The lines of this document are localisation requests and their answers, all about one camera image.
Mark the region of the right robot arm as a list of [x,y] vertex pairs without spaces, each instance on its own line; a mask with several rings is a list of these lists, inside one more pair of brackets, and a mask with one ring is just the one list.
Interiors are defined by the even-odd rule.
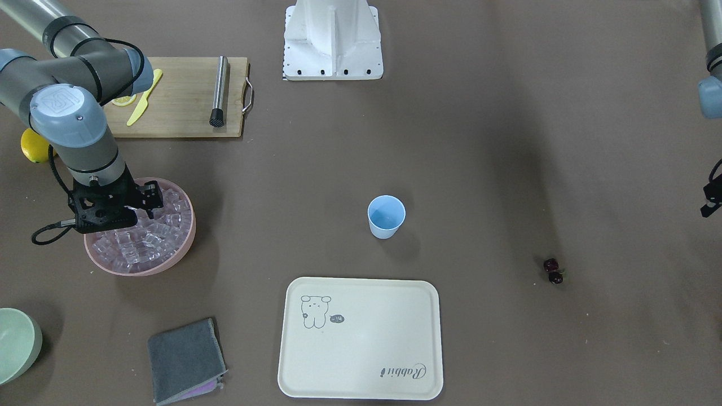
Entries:
[[105,105],[149,90],[154,70],[136,46],[106,39],[57,1],[3,1],[2,11],[39,39],[51,59],[2,50],[2,105],[43,137],[69,170],[77,219],[151,214],[156,182],[137,185],[108,125]]

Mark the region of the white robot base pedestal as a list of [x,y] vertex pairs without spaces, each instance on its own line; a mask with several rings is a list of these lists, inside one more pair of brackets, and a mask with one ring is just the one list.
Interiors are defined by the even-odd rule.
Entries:
[[284,13],[282,77],[361,81],[384,76],[379,12],[366,1],[297,1]]

